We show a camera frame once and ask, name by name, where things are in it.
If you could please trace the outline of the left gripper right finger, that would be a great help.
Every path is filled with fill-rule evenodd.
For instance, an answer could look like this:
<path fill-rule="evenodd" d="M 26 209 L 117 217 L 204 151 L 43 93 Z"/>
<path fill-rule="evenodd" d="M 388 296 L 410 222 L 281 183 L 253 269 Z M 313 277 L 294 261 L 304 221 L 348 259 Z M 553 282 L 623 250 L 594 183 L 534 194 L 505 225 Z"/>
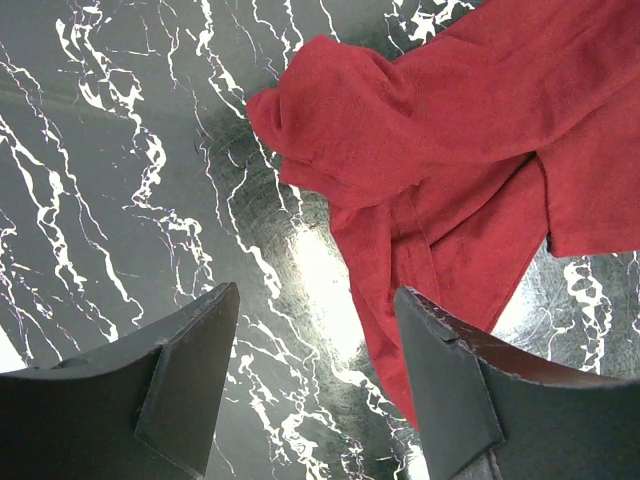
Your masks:
<path fill-rule="evenodd" d="M 395 312 L 430 478 L 638 478 L 638 380 L 544 360 L 411 288 Z"/>

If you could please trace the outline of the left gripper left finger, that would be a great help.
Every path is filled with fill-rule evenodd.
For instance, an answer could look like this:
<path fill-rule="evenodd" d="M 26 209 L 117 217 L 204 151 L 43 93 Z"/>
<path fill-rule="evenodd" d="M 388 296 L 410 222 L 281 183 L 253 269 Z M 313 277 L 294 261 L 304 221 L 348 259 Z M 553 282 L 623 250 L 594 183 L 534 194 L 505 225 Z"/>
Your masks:
<path fill-rule="evenodd" d="M 50 368 L 1 377 L 5 479 L 202 479 L 240 296 L 223 283 Z"/>

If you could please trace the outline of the dark red t shirt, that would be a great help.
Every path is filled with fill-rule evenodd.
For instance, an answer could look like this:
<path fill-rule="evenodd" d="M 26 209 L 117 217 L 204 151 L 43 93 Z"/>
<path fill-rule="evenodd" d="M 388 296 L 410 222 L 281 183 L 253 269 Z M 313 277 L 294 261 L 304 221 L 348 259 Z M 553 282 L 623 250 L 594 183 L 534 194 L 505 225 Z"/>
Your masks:
<path fill-rule="evenodd" d="M 639 246 L 639 5 L 488 1 L 395 60 L 318 36 L 255 94 L 281 180 L 324 196 L 379 380 L 416 418 L 393 297 L 484 331 L 543 242 Z"/>

